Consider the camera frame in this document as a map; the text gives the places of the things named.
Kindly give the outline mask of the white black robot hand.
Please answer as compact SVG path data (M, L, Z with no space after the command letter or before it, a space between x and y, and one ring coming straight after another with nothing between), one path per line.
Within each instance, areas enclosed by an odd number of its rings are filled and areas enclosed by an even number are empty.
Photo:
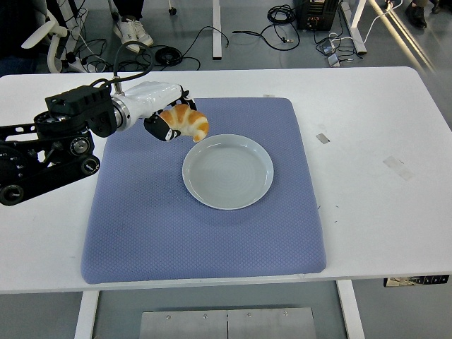
M196 110L189 91L181 85L171 83L146 81L128 89L117 99L122 109L122 124L118 126L119 130L128 129L142 119L145 130L161 141L170 141L188 133L183 127L176 127L176 123L166 122L160 116L160 111L177 101Z

